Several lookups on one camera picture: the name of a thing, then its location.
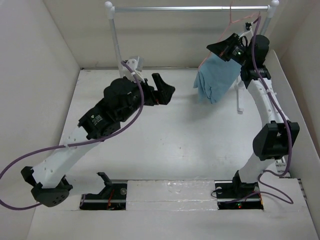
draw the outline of folded cloth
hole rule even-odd
[[[198,88],[199,101],[207,97],[212,104],[217,103],[226,94],[237,79],[241,66],[234,60],[223,61],[212,54],[200,67],[193,88]]]

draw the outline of purple hose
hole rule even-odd
[[[134,71],[124,62],[122,61],[121,64],[126,67],[130,73],[133,73]],[[99,139],[94,139],[94,140],[90,140],[90,141],[85,141],[85,142],[78,142],[78,143],[72,143],[72,144],[68,144],[69,147],[78,147],[78,146],[84,146],[84,145],[88,145],[88,144],[94,144],[94,143],[98,143],[98,142],[103,142],[107,139],[110,139],[110,138],[113,138],[119,134],[121,134],[123,131],[125,131],[126,129],[128,129],[137,119],[138,117],[140,116],[141,112],[142,112],[142,109],[144,107],[144,104],[145,104],[145,96],[144,96],[144,91],[142,90],[142,87],[141,87],[141,84],[138,80],[138,78],[135,76],[135,74],[133,75],[134,77],[134,80],[136,82],[136,84],[138,85],[138,88],[139,88],[139,91],[140,91],[140,95],[141,95],[141,105],[140,105],[140,108],[137,112],[137,114],[134,116],[134,118],[126,125],[124,126],[123,128],[121,128],[120,130],[110,134],[109,136],[105,136],[105,137],[102,137],[102,138],[99,138]],[[16,160],[12,161],[8,166],[6,166],[1,172],[0,172],[0,180],[2,179],[2,177],[4,176],[4,174],[13,166],[15,165],[17,162],[21,161],[22,159],[25,159],[27,157],[30,157],[32,155],[35,155],[35,154],[39,154],[39,153],[42,153],[42,152],[46,152],[46,151],[51,151],[51,150],[56,150],[56,149],[63,149],[65,148],[66,146],[64,145],[58,145],[58,146],[51,146],[51,147],[46,147],[46,148],[42,148],[42,149],[39,149],[39,150],[36,150],[36,151],[32,151],[32,152],[29,152],[21,157],[18,157]],[[14,207],[14,206],[10,206],[8,204],[6,204],[5,202],[3,202],[1,199],[0,199],[0,205],[4,206],[5,208],[7,209],[10,209],[10,210],[15,210],[15,211],[21,211],[21,210],[28,210],[28,209],[33,209],[37,206],[40,206],[41,203],[37,203],[35,205],[31,205],[31,206],[26,206],[26,207]]]
[[[260,25],[260,21],[261,21],[261,16],[259,16],[253,23],[256,23],[256,27],[255,27],[255,30],[254,30],[254,34],[253,34],[253,37],[252,37],[252,48],[251,48],[251,55],[252,55],[252,63],[253,63],[253,67],[254,67],[254,70],[255,72],[258,74],[261,82],[262,82],[262,85],[264,86],[265,90],[269,90],[264,78],[261,76],[260,72],[258,71],[258,67],[257,67],[257,63],[256,63],[256,59],[255,59],[255,44],[256,44],[256,36],[257,36],[257,32],[258,32],[258,28],[259,28],[259,25]],[[270,92],[267,93],[270,101],[272,102],[272,104],[274,105],[275,109],[279,112],[282,120],[283,120],[283,123],[285,125],[285,129],[286,129],[286,133],[287,133],[287,136],[288,136],[288,160],[287,160],[287,164],[286,164],[286,167],[285,167],[285,170],[282,174],[277,174],[273,171],[270,171],[270,170],[264,170],[263,173],[271,173],[279,178],[285,176],[288,172],[289,172],[289,168],[290,168],[290,164],[291,164],[291,157],[292,157],[292,136],[291,136],[291,132],[290,132],[290,127],[289,127],[289,124],[286,120],[286,117],[285,115],[283,114],[283,112],[281,111],[280,107],[277,105],[276,101],[274,100],[274,98],[272,97],[272,94]],[[255,191],[253,193],[250,193],[249,195],[245,196],[245,197],[242,197],[242,198],[238,198],[238,199],[235,199],[235,200],[232,200],[232,201],[227,201],[226,203],[228,204],[232,204],[232,203],[236,203],[236,202],[239,202],[239,201],[242,201],[242,200],[246,200],[247,198],[253,196],[253,195],[256,195],[256,194],[267,194],[267,195],[270,195],[270,196],[273,196],[281,201],[284,201],[285,203],[287,204],[294,204],[294,201],[291,199],[291,197],[289,197],[286,193],[284,193],[283,191],[281,191],[280,189],[274,187],[274,186],[270,186],[264,182],[261,181],[261,177],[263,175],[263,173],[261,173],[259,176],[258,176],[258,182],[268,188],[271,188],[273,190],[276,190],[278,191],[279,193],[283,194],[284,196],[286,196],[288,200],[285,200],[277,195],[274,195],[270,192],[266,192],[266,191]]]

